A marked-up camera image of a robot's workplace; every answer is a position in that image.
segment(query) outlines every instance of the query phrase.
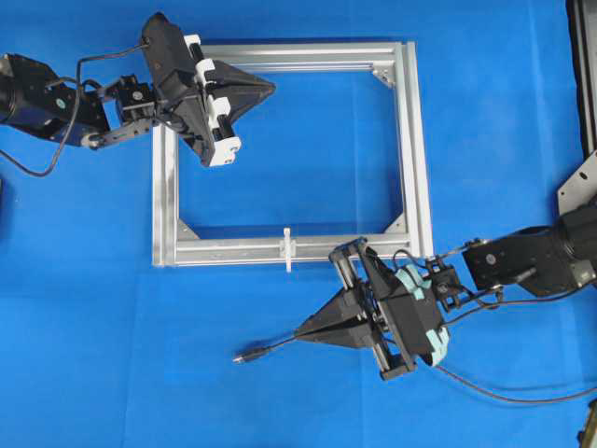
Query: cable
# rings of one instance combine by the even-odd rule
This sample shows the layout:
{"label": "cable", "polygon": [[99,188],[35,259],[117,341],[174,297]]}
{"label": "cable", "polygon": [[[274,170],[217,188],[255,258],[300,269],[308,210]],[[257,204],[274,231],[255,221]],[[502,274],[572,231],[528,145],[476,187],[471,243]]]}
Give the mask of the cable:
{"label": "cable", "polygon": [[281,347],[282,345],[294,342],[296,339],[297,338],[293,336],[292,338],[288,338],[284,341],[281,341],[280,343],[275,343],[274,345],[268,345],[267,347],[252,348],[251,350],[247,350],[246,352],[240,353],[238,356],[234,357],[232,361],[237,364],[254,361],[259,357],[267,355],[269,352],[275,350],[278,347]]}
{"label": "cable", "polygon": [[405,254],[410,261],[412,262],[412,264],[414,264],[415,266],[420,267],[421,269],[426,269],[422,264],[419,264],[419,262],[417,261],[417,259],[407,250],[407,249],[398,249],[394,255],[392,256],[392,264],[394,264],[394,272],[397,273],[398,272],[398,263],[396,263],[396,256],[398,254]]}
{"label": "cable", "polygon": [[20,163],[16,159],[14,159],[12,156],[7,154],[2,149],[0,149],[0,156],[3,156],[7,160],[14,163],[17,166],[17,168],[19,168],[20,170],[25,172],[27,175],[32,175],[34,177],[45,177],[45,176],[49,175],[54,170],[54,167],[56,166],[56,163],[58,162],[58,158],[62,154],[64,145],[66,144],[66,141],[68,140],[68,137],[70,136],[71,131],[73,131],[73,127],[75,126],[76,115],[78,114],[78,109],[81,104],[81,94],[83,93],[83,89],[82,89],[83,85],[81,84],[81,70],[82,70],[83,63],[88,63],[90,61],[103,61],[106,59],[122,58],[124,56],[127,56],[127,55],[137,51],[138,49],[143,49],[145,47],[147,47],[147,44],[141,44],[141,45],[132,47],[130,49],[125,49],[124,51],[120,51],[118,53],[107,53],[107,54],[102,54],[100,56],[90,56],[90,57],[78,60],[78,62],[76,63],[76,79],[75,79],[76,95],[75,95],[75,105],[73,106],[73,114],[71,115],[71,119],[68,121],[68,126],[66,127],[66,132],[62,136],[62,140],[61,140],[60,144],[58,145],[58,148],[54,152],[54,155],[52,156],[52,159],[48,165],[48,168],[46,168],[44,171],[30,170],[29,168],[27,168],[25,165],[23,165],[22,163]]}
{"label": "cable", "polygon": [[493,392],[479,387],[478,385],[474,385],[470,381],[466,380],[465,378],[457,375],[456,373],[452,373],[451,371],[447,370],[442,366],[435,366],[436,369],[445,373],[446,375],[450,376],[452,380],[455,380],[466,387],[470,387],[471,389],[479,392],[480,394],[490,397],[492,399],[498,399],[500,401],[505,401],[506,403],[515,403],[515,404],[526,404],[526,405],[538,405],[538,404],[555,404],[555,403],[563,403],[565,401],[571,401],[573,399],[580,399],[581,397],[585,397],[593,392],[597,392],[597,387],[589,387],[588,389],[582,390],[580,392],[576,392],[575,394],[564,395],[562,397],[552,397],[548,399],[513,399],[512,397],[504,397],[503,395],[494,394]]}
{"label": "cable", "polygon": [[444,325],[448,327],[450,325],[455,324],[456,322],[461,321],[468,315],[472,315],[474,313],[477,313],[479,311],[482,311],[482,310],[485,310],[488,308],[492,308],[492,307],[495,307],[494,309],[497,309],[497,308],[501,307],[502,305],[527,305],[527,304],[552,303],[554,301],[561,301],[562,299],[565,299],[565,298],[577,293],[578,291],[584,289],[588,285],[592,285],[592,283],[593,282],[587,283],[583,287],[578,287],[577,289],[568,291],[564,294],[561,294],[560,296],[556,296],[556,297],[552,297],[552,298],[548,298],[548,299],[528,299],[528,300],[521,300],[521,301],[500,301],[499,303],[487,303],[485,305],[480,305],[477,308],[473,308],[472,310],[468,310],[466,313],[462,313],[461,315],[458,315],[457,317],[455,317],[452,320],[448,320],[448,321],[444,322]]}

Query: blue tablecloth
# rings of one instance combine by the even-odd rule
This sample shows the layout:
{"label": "blue tablecloth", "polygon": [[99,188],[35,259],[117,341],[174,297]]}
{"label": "blue tablecloth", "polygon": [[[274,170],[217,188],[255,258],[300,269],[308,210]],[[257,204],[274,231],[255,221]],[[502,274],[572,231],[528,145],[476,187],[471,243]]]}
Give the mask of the blue tablecloth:
{"label": "blue tablecloth", "polygon": [[[158,9],[205,42],[413,40],[443,251],[556,215],[555,189],[582,160],[563,3],[5,2],[0,48],[71,76],[78,58],[136,43]],[[149,79],[139,54],[84,72]],[[276,95],[238,123],[234,165],[205,170],[181,147],[186,222],[206,237],[380,231],[400,209],[385,87],[270,79]],[[307,343],[232,365],[339,282],[325,263],[152,268],[150,142],[69,147],[44,180],[0,161],[0,446],[575,446],[589,399],[500,404],[425,366],[385,384],[369,351]],[[55,148],[9,128],[0,147],[39,168]],[[525,398],[594,384],[594,300],[476,315],[454,327],[445,365]]]}

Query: cable connector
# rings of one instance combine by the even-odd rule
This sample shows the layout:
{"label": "cable connector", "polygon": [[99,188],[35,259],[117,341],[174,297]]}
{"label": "cable connector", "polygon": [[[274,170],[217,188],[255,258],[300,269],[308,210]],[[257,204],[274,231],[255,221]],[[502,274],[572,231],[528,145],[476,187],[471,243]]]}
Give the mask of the cable connector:
{"label": "cable connector", "polygon": [[259,347],[248,350],[232,359],[236,364],[243,364],[245,362],[255,361],[260,357],[266,356],[271,351],[271,347]]}

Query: white plastic part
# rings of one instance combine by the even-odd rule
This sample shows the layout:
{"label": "white plastic part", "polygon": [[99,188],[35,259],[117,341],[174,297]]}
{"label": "white plastic part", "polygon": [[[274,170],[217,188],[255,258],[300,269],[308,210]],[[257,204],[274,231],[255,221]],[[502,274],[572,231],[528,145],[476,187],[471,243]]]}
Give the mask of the white plastic part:
{"label": "white plastic part", "polygon": [[236,160],[236,153],[241,148],[239,137],[225,138],[215,142],[215,153],[209,166],[229,165]]}
{"label": "white plastic part", "polygon": [[286,262],[286,272],[292,272],[292,258],[297,255],[297,242],[290,238],[290,228],[284,227],[284,239],[280,242],[280,257]]}
{"label": "white plastic part", "polygon": [[210,129],[213,131],[220,127],[219,123],[217,122],[217,118],[220,115],[226,115],[230,113],[230,101],[228,97],[223,96],[221,98],[216,98],[212,95],[207,97],[207,113],[209,114],[208,124]]}
{"label": "white plastic part", "polygon": [[190,47],[191,44],[201,45],[201,38],[199,35],[186,35],[185,43],[187,44],[187,47]]}
{"label": "white plastic part", "polygon": [[197,72],[197,80],[201,83],[203,87],[205,87],[208,83],[213,82],[205,79],[205,72],[211,72],[212,70],[215,70],[213,59],[202,59],[195,65],[195,71]]}

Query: square frame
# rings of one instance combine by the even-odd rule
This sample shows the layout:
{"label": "square frame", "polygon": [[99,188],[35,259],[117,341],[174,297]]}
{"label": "square frame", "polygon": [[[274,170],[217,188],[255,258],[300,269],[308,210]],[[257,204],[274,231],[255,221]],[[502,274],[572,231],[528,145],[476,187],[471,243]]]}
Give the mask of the square frame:
{"label": "square frame", "polygon": [[152,264],[208,266],[327,261],[337,245],[359,236],[380,257],[400,249],[415,257],[434,253],[423,142],[421,99],[413,42],[201,46],[206,58],[250,73],[369,71],[395,96],[398,175],[403,212],[384,233],[202,240],[179,216],[178,135],[160,125],[153,131]]}

